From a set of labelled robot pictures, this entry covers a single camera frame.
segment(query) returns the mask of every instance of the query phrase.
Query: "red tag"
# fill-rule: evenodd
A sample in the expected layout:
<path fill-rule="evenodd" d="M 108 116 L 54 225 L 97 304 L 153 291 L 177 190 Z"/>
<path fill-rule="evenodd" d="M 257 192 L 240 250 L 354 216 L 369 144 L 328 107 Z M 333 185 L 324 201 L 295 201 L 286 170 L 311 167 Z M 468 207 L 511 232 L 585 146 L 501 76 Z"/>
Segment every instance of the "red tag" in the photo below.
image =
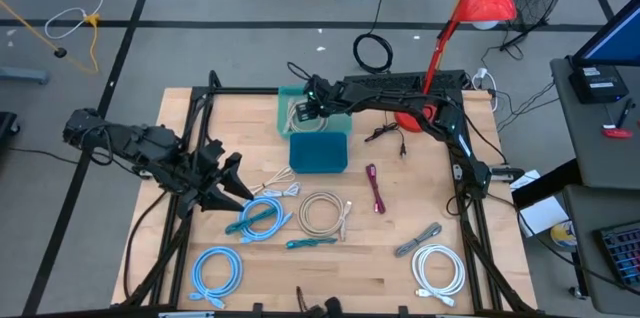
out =
<path fill-rule="evenodd" d="M 627 139 L 633 136 L 633 133 L 628 129 L 614 128 L 603 129 L 602 134 L 608 138 Z"/>

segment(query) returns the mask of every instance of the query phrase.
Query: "red desk lamp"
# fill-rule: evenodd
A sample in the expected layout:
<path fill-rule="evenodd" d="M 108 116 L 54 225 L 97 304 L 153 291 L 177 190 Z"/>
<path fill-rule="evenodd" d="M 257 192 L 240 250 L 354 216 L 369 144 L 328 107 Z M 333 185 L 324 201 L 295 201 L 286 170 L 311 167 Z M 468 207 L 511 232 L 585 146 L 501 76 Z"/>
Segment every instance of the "red desk lamp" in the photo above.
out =
<path fill-rule="evenodd" d="M 485 22 L 486 25 L 493 26 L 495 25 L 492 24 L 493 22 L 497 23 L 497 21 L 513 19 L 515 16 L 516 8 L 513 0 L 458 0 L 451 18 L 438 35 L 436 48 L 425 76 L 424 93 L 429 93 L 431 81 L 440 65 L 440 58 L 444 52 L 445 45 L 460 22 Z M 431 118 L 435 113 L 433 109 L 433 107 L 425 107 L 424 113 L 428 118 Z M 395 119 L 400 127 L 410 132 L 422 132 L 416 120 L 406 113 L 395 113 Z"/>

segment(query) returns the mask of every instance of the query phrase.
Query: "white cable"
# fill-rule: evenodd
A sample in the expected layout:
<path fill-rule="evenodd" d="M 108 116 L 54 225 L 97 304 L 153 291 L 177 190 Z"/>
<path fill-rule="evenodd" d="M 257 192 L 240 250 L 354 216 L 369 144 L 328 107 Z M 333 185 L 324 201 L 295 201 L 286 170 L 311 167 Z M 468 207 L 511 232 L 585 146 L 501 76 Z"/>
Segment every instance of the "white cable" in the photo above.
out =
<path fill-rule="evenodd" d="M 276 175 L 271 177 L 271 179 L 269 179 L 268 181 L 266 181 L 266 182 L 264 182 L 262 184 L 256 184 L 254 186 L 251 186 L 251 187 L 249 187 L 249 190 L 251 191 L 251 193 L 253 195 L 256 195 L 261 190 L 267 188 L 268 186 L 270 186 L 272 184 L 293 182 L 294 179 L 296 179 L 296 175 L 295 175 L 295 173 L 293 173 L 291 168 L 290 167 L 284 167 L 284 168 L 280 169 L 278 171 L 278 173 L 276 173 Z"/>
<path fill-rule="evenodd" d="M 318 125 L 312 128 L 300 128 L 298 124 L 298 117 L 296 114 L 296 105 L 299 103 L 305 103 L 306 99 L 295 102 L 293 99 L 289 99 L 288 107 L 287 107 L 287 122 L 284 125 L 284 129 L 282 133 L 288 132 L 296 132 L 296 133 L 304 133 L 304 132 L 321 132 L 327 128 L 327 118 L 318 117 Z"/>
<path fill-rule="evenodd" d="M 273 189 L 265 189 L 260 193 L 265 197 L 297 197 L 300 192 L 300 182 L 295 182 L 287 188 L 285 191 L 278 191 Z"/>
<path fill-rule="evenodd" d="M 493 78 L 491 73 L 487 71 L 486 68 L 478 69 L 478 72 L 476 72 L 476 74 L 471 78 L 471 85 L 473 85 L 473 89 L 475 90 L 480 89 L 480 86 L 476 86 L 476 79 L 480 79 L 480 84 L 482 84 L 482 80 L 484 79 L 485 76 L 489 77 L 489 79 L 491 80 L 491 84 L 493 85 L 493 90 L 497 91 L 498 86 L 496 85 L 496 80 Z M 491 105 L 491 111 L 495 112 L 497 109 L 498 109 L 498 98 L 494 97 L 493 103 Z"/>
<path fill-rule="evenodd" d="M 98 3 L 98 7 L 96 7 L 96 9 L 93 11 L 93 13 L 91 13 L 90 15 L 96 14 L 98 13 L 98 11 L 100 10 L 100 8 L 102 7 L 102 2 L 104 2 L 104 0 L 100 0 L 100 3 Z M 80 11 L 80 13 L 82 14 L 82 20 L 80 22 L 78 22 L 78 24 L 76 24 L 75 27 L 71 28 L 69 31 L 67 31 L 66 33 L 59 35 L 59 36 L 53 36 L 49 33 L 49 25 L 55 21 L 56 19 L 60 18 L 61 16 L 69 13 L 69 12 L 73 12 L 73 11 Z M 87 12 L 80 8 L 80 7 L 73 7 L 73 8 L 69 8 L 69 9 L 65 9 L 62 12 L 54 15 L 53 17 L 51 17 L 51 19 L 49 19 L 45 24 L 44 24 L 44 34 L 47 35 L 47 37 L 51 38 L 51 39 L 62 39 L 66 36 L 68 36 L 69 34 L 73 33 L 76 31 L 76 29 L 78 29 L 83 23 L 84 23 L 84 19 L 88 16 Z"/>
<path fill-rule="evenodd" d="M 427 257 L 429 257 L 429 254 L 434 252 L 444 254 L 449 257 L 453 261 L 453 266 L 455 268 L 453 280 L 444 288 L 431 286 L 429 281 L 427 281 L 427 276 L 424 272 L 424 265 L 427 261 Z M 416 289 L 416 295 L 418 297 L 435 297 L 440 299 L 442 303 L 449 307 L 453 307 L 455 305 L 455 301 L 453 298 L 449 298 L 449 296 L 458 293 L 460 289 L 462 289 L 465 279 L 464 264 L 456 252 L 441 244 L 428 244 L 426 246 L 422 246 L 413 255 L 411 269 L 413 270 L 413 276 L 416 278 L 416 281 L 422 287 L 422 289 Z"/>

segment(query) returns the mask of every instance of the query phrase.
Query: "keyboard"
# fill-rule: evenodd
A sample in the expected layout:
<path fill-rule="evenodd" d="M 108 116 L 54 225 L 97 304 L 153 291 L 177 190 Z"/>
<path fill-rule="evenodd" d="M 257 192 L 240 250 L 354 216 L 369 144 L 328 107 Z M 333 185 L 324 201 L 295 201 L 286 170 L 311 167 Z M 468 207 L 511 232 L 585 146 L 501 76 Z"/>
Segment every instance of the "keyboard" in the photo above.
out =
<path fill-rule="evenodd" d="M 402 90 L 421 92 L 424 87 L 425 72 L 367 74 L 344 77 L 345 82 L 358 83 L 369 89 Z M 466 86 L 463 70 L 439 71 L 431 82 L 430 92 L 445 89 L 463 89 Z"/>
<path fill-rule="evenodd" d="M 594 232 L 618 282 L 640 286 L 640 221 Z"/>

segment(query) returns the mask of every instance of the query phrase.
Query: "desk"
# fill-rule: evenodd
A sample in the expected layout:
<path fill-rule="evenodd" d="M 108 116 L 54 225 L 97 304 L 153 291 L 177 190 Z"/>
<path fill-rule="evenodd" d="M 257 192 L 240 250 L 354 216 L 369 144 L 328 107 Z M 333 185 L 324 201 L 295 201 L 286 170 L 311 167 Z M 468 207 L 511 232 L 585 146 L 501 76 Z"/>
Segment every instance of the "desk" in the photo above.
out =
<path fill-rule="evenodd" d="M 600 253 L 592 232 L 638 220 L 640 192 L 615 189 L 594 189 L 567 186 L 563 192 L 567 210 L 578 239 L 582 265 L 612 280 L 604 256 Z M 609 283 L 584 274 L 593 306 L 602 313 L 637 315 L 640 297 Z"/>
<path fill-rule="evenodd" d="M 181 135 L 184 127 L 190 89 L 167 89 L 164 93 L 158 124 L 165 124 Z M 465 109 L 478 129 L 499 146 L 489 95 L 465 93 Z M 216 95 L 210 135 L 223 142 L 227 154 L 243 155 L 239 175 L 247 185 L 259 184 L 288 164 L 288 144 L 276 132 L 277 97 L 275 95 Z M 330 191 L 353 202 L 347 219 L 347 241 L 336 245 L 286 251 L 285 242 L 305 238 L 296 219 L 292 219 L 273 238 L 242 245 L 239 237 L 226 236 L 224 228 L 235 221 L 234 212 L 195 212 L 187 250 L 185 274 L 180 290 L 179 308 L 212 310 L 206 301 L 190 301 L 193 291 L 190 272 L 197 256 L 206 248 L 226 245 L 235 249 L 244 262 L 244 278 L 238 290 L 223 300 L 227 310 L 252 310 L 255 302 L 265 311 L 298 311 L 295 287 L 299 285 L 309 306 L 337 296 L 345 312 L 397 313 L 399 305 L 412 313 L 473 313 L 469 285 L 454 298 L 456 306 L 448 308 L 431 298 L 417 298 L 411 273 L 411 254 L 395 258 L 393 250 L 438 221 L 443 231 L 430 243 L 441 243 L 464 257 L 458 220 L 448 217 L 445 203 L 453 195 L 448 151 L 444 144 L 427 134 L 405 134 L 408 155 L 398 157 L 400 137 L 394 133 L 365 144 L 364 138 L 384 122 L 384 113 L 366 111 L 353 115 L 353 133 L 349 144 L 349 166 L 343 174 L 299 175 L 300 196 L 281 198 L 285 210 L 297 214 L 299 202 L 317 191 Z M 479 159 L 487 164 L 501 162 L 498 154 L 471 134 L 471 144 Z M 375 163 L 378 168 L 380 193 L 387 213 L 373 212 L 371 187 L 364 167 Z M 272 187 L 285 189 L 287 185 Z M 510 198 L 505 183 L 492 184 L 491 193 Z M 133 220 L 160 194 L 155 182 L 143 182 Z M 143 221 L 132 248 L 130 286 L 144 278 L 158 256 L 168 201 L 162 202 Z M 525 302 L 536 307 L 522 239 L 513 209 L 493 200 L 484 202 L 487 227 L 495 262 Z M 321 226 L 335 220 L 331 207 L 312 208 L 313 224 Z M 204 268 L 205 283 L 220 285 L 228 279 L 228 263 L 214 257 Z M 168 300 L 168 286 L 173 269 L 165 272 L 160 302 Z M 444 257 L 430 257 L 429 280 L 436 286 L 449 283 L 453 275 L 451 263 Z M 486 282 L 484 275 L 481 282 Z M 484 293 L 486 284 L 482 284 Z M 116 282 L 113 302 L 124 300 L 122 269 Z M 490 307 L 488 294 L 483 294 L 484 307 Z"/>
<path fill-rule="evenodd" d="M 526 207 L 561 191 L 566 185 L 578 184 L 593 188 L 639 189 L 640 180 L 640 109 L 632 109 L 625 127 L 631 139 L 610 139 L 602 135 L 602 125 L 611 124 L 603 104 L 581 104 L 569 82 L 573 72 L 565 59 L 551 61 L 551 72 L 562 104 L 576 158 L 545 174 L 535 182 L 513 192 L 518 207 Z M 640 79 L 623 75 L 629 95 L 619 102 L 607 104 L 614 120 L 620 116 L 625 101 L 633 97 L 640 101 Z"/>

